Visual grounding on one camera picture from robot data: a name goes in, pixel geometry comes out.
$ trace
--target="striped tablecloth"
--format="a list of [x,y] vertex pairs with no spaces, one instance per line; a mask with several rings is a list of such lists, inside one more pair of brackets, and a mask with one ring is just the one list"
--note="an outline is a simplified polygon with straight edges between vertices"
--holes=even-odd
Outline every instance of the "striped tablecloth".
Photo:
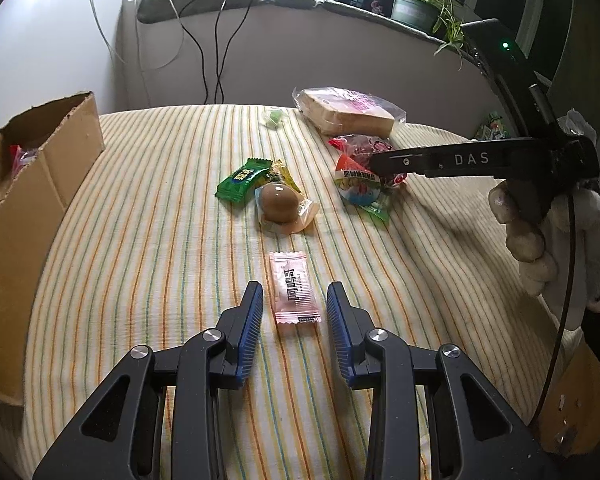
[[[101,117],[106,150],[62,222],[38,288],[26,405],[0,406],[0,450],[24,479],[129,348],[184,343],[237,304],[249,280],[264,287],[265,314],[247,386],[221,397],[228,477],[361,479],[371,394],[345,387],[326,322],[275,325],[269,251],[308,254],[322,308],[327,286],[339,280],[376,326],[409,344],[459,344],[529,420],[555,326],[518,283],[504,228],[487,204],[494,181],[411,175],[382,225],[340,199],[331,176],[338,154],[298,112],[288,110],[282,126],[269,130],[264,110],[180,106]],[[416,124],[392,135],[402,148],[460,140]],[[320,203],[311,228],[291,237],[265,233],[253,200],[231,205],[214,197],[218,182],[249,156],[286,161]],[[172,413],[173,392],[163,479],[170,478]],[[422,416],[421,470],[429,479],[426,428]]]

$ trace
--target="metal screw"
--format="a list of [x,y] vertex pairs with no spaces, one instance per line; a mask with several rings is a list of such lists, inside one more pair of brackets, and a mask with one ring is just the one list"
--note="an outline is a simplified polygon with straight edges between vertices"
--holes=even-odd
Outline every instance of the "metal screw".
[[375,328],[369,331],[369,337],[374,341],[384,341],[389,337],[389,334],[382,328]]
[[451,357],[452,359],[455,359],[460,355],[460,349],[456,345],[447,343],[445,345],[442,345],[442,353],[446,357]]
[[129,353],[133,359],[142,359],[147,357],[149,353],[149,347],[146,345],[134,346]]
[[220,332],[217,328],[210,328],[209,330],[205,330],[202,335],[202,339],[205,341],[218,341],[222,337],[222,332]]

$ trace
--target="plant pot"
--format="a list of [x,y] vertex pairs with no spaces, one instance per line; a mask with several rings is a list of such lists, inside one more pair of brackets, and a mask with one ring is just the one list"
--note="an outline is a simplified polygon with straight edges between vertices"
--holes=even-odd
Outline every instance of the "plant pot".
[[394,0],[392,19],[431,35],[440,10],[421,0]]

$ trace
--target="yellow snack packet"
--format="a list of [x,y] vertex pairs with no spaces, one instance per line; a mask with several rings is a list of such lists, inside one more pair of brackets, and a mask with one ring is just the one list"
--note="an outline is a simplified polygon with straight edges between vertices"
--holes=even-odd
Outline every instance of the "yellow snack packet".
[[300,191],[300,188],[296,185],[293,178],[291,177],[291,173],[289,173],[289,168],[280,159],[273,161],[273,164],[271,165],[271,170],[269,171],[269,181],[279,182],[280,184],[286,184],[287,186],[296,190],[298,193],[302,193],[302,191]]

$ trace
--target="gloved hand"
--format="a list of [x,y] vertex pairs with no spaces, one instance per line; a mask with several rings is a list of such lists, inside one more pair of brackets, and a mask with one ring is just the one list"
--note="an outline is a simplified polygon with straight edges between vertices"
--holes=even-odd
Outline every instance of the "gloved hand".
[[[600,312],[600,195],[587,189],[573,193],[578,240],[574,269],[574,292],[580,277],[584,301],[570,304],[567,329],[582,321],[584,307]],[[557,196],[539,226],[520,219],[518,208],[507,193],[507,182],[491,189],[489,205],[496,220],[507,226],[507,249],[519,262],[520,281],[532,296],[542,294],[550,310],[560,319],[569,269],[569,213],[566,195]]]

